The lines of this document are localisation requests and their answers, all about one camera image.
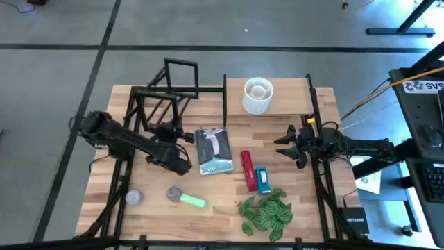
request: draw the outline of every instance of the artificial plant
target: artificial plant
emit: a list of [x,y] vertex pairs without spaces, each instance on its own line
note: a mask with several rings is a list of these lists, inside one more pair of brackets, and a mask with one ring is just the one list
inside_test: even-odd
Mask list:
[[[284,225],[290,224],[293,219],[291,203],[285,205],[280,198],[287,194],[280,188],[275,188],[272,195],[259,200],[259,206],[254,207],[255,197],[248,198],[245,202],[239,202],[239,214],[249,219],[259,231],[272,229],[270,242],[275,242],[282,237]],[[242,231],[248,235],[253,235],[253,229],[249,222],[242,224]]]

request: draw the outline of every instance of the wooden tabletop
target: wooden tabletop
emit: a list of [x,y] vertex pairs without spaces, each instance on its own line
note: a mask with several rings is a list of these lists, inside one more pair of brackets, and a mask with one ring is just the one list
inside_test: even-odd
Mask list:
[[[287,193],[283,201],[293,204],[293,221],[284,227],[280,241],[294,242],[294,237],[301,237],[304,242],[323,241],[310,162],[306,168],[298,169],[294,161],[275,152],[282,145],[273,144],[273,140],[285,135],[289,124],[301,127],[300,114],[312,113],[307,82],[305,78],[270,81],[276,93],[271,105],[278,107],[283,105],[280,104],[282,102],[286,108],[284,111],[272,108],[265,115],[251,116],[239,108],[241,94],[238,91],[241,91],[245,80],[228,79],[227,131],[235,167],[233,172],[201,176],[195,144],[181,142],[193,163],[190,172],[184,176],[148,165],[144,159],[146,154],[136,151],[130,189],[141,191],[143,199],[137,206],[126,206],[121,239],[138,240],[140,235],[147,235],[150,240],[268,242],[270,231],[254,230],[254,236],[245,235],[241,225],[246,219],[237,213],[237,202],[245,201],[252,195],[256,197],[256,202],[261,198],[257,192],[249,192],[246,188],[240,152],[249,150],[254,166],[267,167],[271,187],[282,188]],[[123,122],[130,89],[130,85],[115,85],[112,89],[107,112],[119,122]],[[316,91],[323,122],[335,121],[340,124],[333,89],[317,87]],[[221,98],[221,93],[200,93],[199,100],[192,100],[184,113],[184,130],[194,132],[222,126]],[[148,102],[146,111],[149,112],[152,107],[153,103]],[[96,158],[107,154],[106,149],[98,150]],[[355,179],[346,161],[336,160],[331,163],[331,168],[336,199],[342,205],[343,195],[356,188]],[[105,207],[113,171],[112,158],[100,160],[92,166],[76,234],[86,231]],[[207,200],[208,209],[170,202],[165,193],[171,186]],[[359,206],[357,195],[355,192],[347,196],[349,206]],[[332,215],[327,206],[326,211],[330,235],[334,237]],[[111,232],[114,230],[115,214],[116,210],[110,223]]]

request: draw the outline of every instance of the label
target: label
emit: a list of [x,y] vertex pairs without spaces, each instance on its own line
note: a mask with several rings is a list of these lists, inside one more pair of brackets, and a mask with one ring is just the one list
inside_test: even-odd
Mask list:
[[444,81],[407,81],[402,86],[407,94],[436,94],[444,89]]

